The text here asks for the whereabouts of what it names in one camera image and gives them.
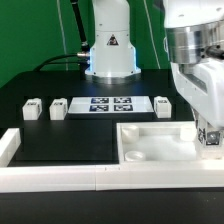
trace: black square marker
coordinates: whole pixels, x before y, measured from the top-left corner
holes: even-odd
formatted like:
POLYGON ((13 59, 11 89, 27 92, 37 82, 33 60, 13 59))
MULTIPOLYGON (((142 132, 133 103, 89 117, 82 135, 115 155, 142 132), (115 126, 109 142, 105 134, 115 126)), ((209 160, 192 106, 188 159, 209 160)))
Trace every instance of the black square marker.
POLYGON ((132 105, 114 105, 114 111, 133 111, 132 105))
POLYGON ((132 103, 131 97, 116 97, 114 103, 132 103))
POLYGON ((109 103, 109 98, 105 98, 105 97, 97 97, 97 98, 92 98, 91 100, 92 104, 102 104, 102 103, 109 103))
POLYGON ((109 111, 109 106, 108 105, 91 105, 90 112, 106 112, 109 111))

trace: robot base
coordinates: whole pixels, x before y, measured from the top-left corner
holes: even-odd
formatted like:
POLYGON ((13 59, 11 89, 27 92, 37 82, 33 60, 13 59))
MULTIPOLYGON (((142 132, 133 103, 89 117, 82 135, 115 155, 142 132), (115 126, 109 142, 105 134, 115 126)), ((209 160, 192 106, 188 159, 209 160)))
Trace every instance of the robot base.
POLYGON ((141 71, 129 76, 117 76, 117 77, 105 77, 105 76, 96 76, 91 74, 85 74, 85 79, 91 82, 103 83, 103 84, 125 84, 129 82, 138 81, 141 79, 141 71))

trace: black cable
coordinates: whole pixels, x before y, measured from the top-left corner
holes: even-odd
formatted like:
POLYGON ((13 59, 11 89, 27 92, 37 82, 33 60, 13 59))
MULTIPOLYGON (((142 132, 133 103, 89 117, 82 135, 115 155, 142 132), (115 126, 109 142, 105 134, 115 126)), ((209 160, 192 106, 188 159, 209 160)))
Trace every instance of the black cable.
POLYGON ((70 2, 72 4, 72 8, 76 18, 76 23, 79 30, 79 36, 82 42, 82 51, 89 51, 90 47, 86 39, 85 30, 82 23, 82 17, 79 11, 78 0, 70 0, 70 2))
POLYGON ((67 54, 67 55, 60 55, 60 56, 56 56, 53 58, 49 58, 48 60, 46 60, 43 63, 41 63, 40 65, 38 65, 33 71, 39 72, 45 65, 49 64, 52 61, 64 59, 64 58, 72 58, 72 57, 77 57, 77 54, 67 54))
POLYGON ((41 68, 43 68, 46 65, 61 65, 61 64, 85 64, 85 65, 87 65, 88 61, 48 62, 48 63, 44 64, 41 68))
POLYGON ((68 61, 68 62, 50 62, 46 65, 60 65, 60 64, 88 64, 87 61, 68 61))

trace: small white block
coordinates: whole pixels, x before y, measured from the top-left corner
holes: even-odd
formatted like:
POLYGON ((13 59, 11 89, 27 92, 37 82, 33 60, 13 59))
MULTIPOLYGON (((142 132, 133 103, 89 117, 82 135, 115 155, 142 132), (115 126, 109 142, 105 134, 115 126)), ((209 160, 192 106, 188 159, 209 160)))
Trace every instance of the small white block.
POLYGON ((64 120, 67 112, 68 112, 67 99, 64 98, 56 99, 50 106, 51 120, 64 120))
POLYGON ((122 140, 125 143, 134 143, 139 140, 139 127, 130 125, 122 128, 122 140))
POLYGON ((29 99, 23 106, 24 120, 37 120, 42 112, 41 99, 29 99))
POLYGON ((171 118, 171 109, 172 106, 167 97, 154 98, 154 110, 158 118, 171 118))

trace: white block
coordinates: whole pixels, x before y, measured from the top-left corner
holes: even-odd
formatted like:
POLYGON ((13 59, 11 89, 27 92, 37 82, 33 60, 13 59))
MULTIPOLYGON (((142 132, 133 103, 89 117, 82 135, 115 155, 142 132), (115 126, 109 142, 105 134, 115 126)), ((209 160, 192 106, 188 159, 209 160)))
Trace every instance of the white block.
POLYGON ((0 139, 0 167, 7 167, 21 144, 18 128, 10 128, 0 139))
POLYGON ((172 106, 167 97, 157 96, 154 98, 154 111, 158 118, 171 118, 172 106))
POLYGON ((51 120, 64 120, 67 112, 68 112, 67 99, 64 98, 56 99, 50 106, 51 120))
POLYGON ((24 120, 38 120, 42 112, 41 99, 29 99, 23 106, 23 119, 24 120))
POLYGON ((122 140, 126 143, 133 143, 139 140, 139 127, 130 125, 122 128, 122 140))

